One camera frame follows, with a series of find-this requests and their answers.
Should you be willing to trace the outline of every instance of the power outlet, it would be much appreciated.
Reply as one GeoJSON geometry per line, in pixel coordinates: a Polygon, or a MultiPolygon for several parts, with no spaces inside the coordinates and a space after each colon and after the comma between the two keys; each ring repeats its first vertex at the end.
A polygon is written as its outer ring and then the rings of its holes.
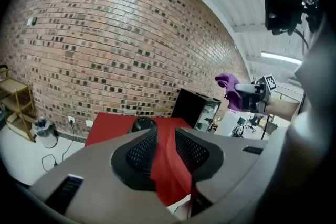
{"type": "Polygon", "coordinates": [[[68,116],[68,121],[72,121],[73,124],[75,124],[75,118],[74,117],[71,117],[71,116],[68,116]]]}

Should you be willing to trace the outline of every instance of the fluorescent light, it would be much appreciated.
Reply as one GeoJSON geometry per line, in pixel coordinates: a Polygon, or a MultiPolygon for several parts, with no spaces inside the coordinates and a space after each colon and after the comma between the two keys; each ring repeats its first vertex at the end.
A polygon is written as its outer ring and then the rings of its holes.
{"type": "Polygon", "coordinates": [[[290,58],[290,57],[279,55],[279,54],[271,54],[269,52],[262,52],[261,56],[267,57],[267,58],[278,59],[278,60],[282,60],[282,61],[286,61],[286,62],[292,62],[292,63],[296,63],[297,65],[302,64],[302,61],[300,61],[298,59],[290,58]]]}

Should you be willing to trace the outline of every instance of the electrical cable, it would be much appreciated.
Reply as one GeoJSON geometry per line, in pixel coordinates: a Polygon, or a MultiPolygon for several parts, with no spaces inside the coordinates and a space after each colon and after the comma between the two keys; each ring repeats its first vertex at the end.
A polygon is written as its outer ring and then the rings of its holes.
{"type": "MultiPolygon", "coordinates": [[[[277,32],[277,35],[282,34],[282,33],[286,33],[286,32],[288,32],[288,30],[280,30],[280,31],[277,32]]],[[[299,35],[300,38],[302,38],[302,40],[305,43],[306,48],[308,50],[309,49],[309,45],[306,42],[306,39],[305,39],[304,35],[298,29],[296,29],[296,28],[293,30],[293,32],[296,33],[297,35],[299,35]]]]}
{"type": "Polygon", "coordinates": [[[63,160],[64,160],[64,154],[66,154],[66,153],[68,152],[69,148],[71,147],[71,145],[72,145],[72,143],[73,143],[73,141],[74,141],[74,139],[75,139],[75,129],[74,129],[72,123],[73,123],[73,122],[70,121],[70,125],[71,125],[71,128],[72,128],[72,141],[71,141],[71,143],[70,143],[68,149],[62,154],[62,162],[63,162],[63,160]]]}
{"type": "Polygon", "coordinates": [[[55,156],[53,156],[53,154],[48,154],[48,155],[46,155],[46,156],[44,156],[43,158],[42,158],[42,168],[43,168],[43,170],[44,171],[46,171],[46,172],[48,172],[45,168],[44,168],[44,165],[43,165],[43,159],[44,158],[46,158],[46,157],[48,157],[48,156],[52,156],[53,158],[54,158],[54,160],[55,160],[55,163],[54,163],[54,166],[56,166],[57,165],[57,162],[56,162],[56,159],[55,159],[55,156]]]}
{"type": "Polygon", "coordinates": [[[304,35],[298,29],[294,29],[293,32],[298,34],[302,38],[303,42],[306,44],[307,50],[309,50],[309,45],[306,42],[304,35]]]}

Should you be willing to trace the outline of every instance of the red fabric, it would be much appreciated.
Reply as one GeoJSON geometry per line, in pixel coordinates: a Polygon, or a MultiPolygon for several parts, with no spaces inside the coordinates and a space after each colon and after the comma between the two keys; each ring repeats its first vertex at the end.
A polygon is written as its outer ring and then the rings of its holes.
{"type": "MultiPolygon", "coordinates": [[[[98,113],[85,146],[127,134],[137,116],[98,113]]],[[[151,178],[156,193],[166,205],[176,203],[191,191],[191,175],[176,151],[175,128],[190,126],[181,118],[152,118],[157,123],[158,147],[151,178]]]]}

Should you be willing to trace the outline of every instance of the purple glove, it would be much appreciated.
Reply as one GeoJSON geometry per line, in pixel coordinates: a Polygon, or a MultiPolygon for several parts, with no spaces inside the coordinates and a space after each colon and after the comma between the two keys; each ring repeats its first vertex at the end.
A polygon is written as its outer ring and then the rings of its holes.
{"type": "Polygon", "coordinates": [[[218,85],[222,88],[226,88],[226,99],[229,100],[229,109],[241,111],[242,105],[242,97],[236,91],[235,85],[239,84],[238,79],[232,75],[223,73],[219,76],[215,77],[218,85]]]}

